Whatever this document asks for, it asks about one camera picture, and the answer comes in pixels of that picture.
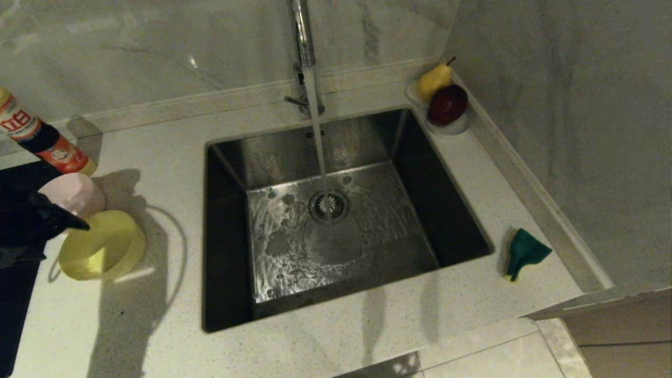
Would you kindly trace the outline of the stainless steel sink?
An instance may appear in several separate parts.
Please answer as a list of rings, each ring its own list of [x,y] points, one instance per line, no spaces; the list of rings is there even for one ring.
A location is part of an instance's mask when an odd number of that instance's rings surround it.
[[[206,148],[205,332],[416,277],[492,248],[408,108]],[[336,189],[350,212],[309,214]]]

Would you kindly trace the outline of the white fruit dish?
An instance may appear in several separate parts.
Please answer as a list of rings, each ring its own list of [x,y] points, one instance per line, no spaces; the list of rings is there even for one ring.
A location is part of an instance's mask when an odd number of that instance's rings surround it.
[[[463,134],[463,132],[467,131],[470,125],[470,120],[469,116],[467,114],[467,109],[466,112],[464,112],[463,115],[461,115],[458,120],[452,122],[451,124],[444,126],[444,127],[438,127],[434,126],[433,124],[429,123],[427,119],[427,111],[429,108],[430,101],[422,101],[420,98],[417,96],[417,91],[416,91],[416,84],[413,82],[406,88],[406,96],[408,99],[411,101],[413,105],[416,105],[420,107],[423,111],[423,118],[425,120],[425,123],[427,124],[430,132],[433,134],[436,134],[439,137],[442,138],[452,138],[455,137],[459,134]]]

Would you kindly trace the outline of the green sponge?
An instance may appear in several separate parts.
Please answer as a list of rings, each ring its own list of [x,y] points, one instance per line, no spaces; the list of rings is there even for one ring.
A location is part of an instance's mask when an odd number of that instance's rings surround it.
[[[523,268],[542,263],[553,249],[528,232],[516,229],[506,249],[506,269],[504,277],[509,282],[517,282]]]

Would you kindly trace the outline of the yellow bowl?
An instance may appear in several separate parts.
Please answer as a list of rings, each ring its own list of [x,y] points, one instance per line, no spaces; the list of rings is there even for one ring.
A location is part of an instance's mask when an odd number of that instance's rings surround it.
[[[141,261],[146,235],[128,213],[103,211],[86,221],[89,230],[72,230],[61,246],[58,265],[67,277],[115,280]]]

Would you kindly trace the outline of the dark red apple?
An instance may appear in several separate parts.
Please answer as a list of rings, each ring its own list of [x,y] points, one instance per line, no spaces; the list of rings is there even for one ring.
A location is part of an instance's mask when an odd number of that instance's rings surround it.
[[[459,85],[440,88],[430,99],[427,119],[434,126],[447,126],[466,112],[468,101],[468,93]]]

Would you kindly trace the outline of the round metal sink drain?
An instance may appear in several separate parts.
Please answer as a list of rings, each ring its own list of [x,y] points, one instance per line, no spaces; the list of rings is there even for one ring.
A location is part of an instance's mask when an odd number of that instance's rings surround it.
[[[336,189],[318,191],[309,201],[309,214],[314,221],[324,225],[334,225],[347,217],[350,212],[350,200]]]

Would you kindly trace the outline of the yellow pear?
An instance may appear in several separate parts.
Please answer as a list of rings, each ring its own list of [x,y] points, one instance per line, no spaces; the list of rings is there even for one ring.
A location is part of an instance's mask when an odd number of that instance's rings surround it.
[[[456,57],[452,57],[451,60],[437,65],[418,79],[416,84],[416,91],[420,100],[429,102],[437,90],[447,87],[451,84],[451,64],[455,59]]]

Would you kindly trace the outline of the pink bowl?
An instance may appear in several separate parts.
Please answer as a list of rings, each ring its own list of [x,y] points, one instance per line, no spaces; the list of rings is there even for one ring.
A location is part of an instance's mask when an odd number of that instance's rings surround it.
[[[80,218],[89,218],[106,207],[103,192],[84,174],[61,175],[44,184],[38,192],[45,195],[51,203]]]

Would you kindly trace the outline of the beige wooden cabinet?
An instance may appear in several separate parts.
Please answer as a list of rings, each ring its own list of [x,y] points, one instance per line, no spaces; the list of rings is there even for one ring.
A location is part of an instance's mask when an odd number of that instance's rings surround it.
[[[565,378],[672,378],[672,289],[530,318]]]

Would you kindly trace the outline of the chrome faucet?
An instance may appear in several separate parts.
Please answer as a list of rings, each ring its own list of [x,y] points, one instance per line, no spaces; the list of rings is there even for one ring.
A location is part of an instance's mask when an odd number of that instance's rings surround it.
[[[314,54],[314,45],[312,40],[308,0],[286,0],[290,28],[293,32],[295,41],[296,63],[293,71],[296,75],[296,81],[299,86],[299,98],[285,96],[284,100],[298,106],[302,114],[310,117],[312,115],[308,88],[305,80],[305,72],[308,68],[314,68],[316,58]]]

